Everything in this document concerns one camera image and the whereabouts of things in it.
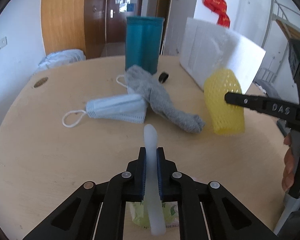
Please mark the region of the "person's right hand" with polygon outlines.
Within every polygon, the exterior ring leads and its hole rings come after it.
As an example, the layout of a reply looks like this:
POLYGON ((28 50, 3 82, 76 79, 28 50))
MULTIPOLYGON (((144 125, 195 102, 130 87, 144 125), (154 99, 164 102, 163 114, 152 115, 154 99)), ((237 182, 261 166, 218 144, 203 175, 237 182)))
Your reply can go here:
POLYGON ((285 168, 283 171, 283 178, 282 178, 282 189, 283 191, 287 192, 294 183, 294 156, 292 152, 292 139, 290 134, 288 134, 283 141, 284 145, 289 146, 289 149, 287 150, 285 157, 284 157, 284 163, 285 168))

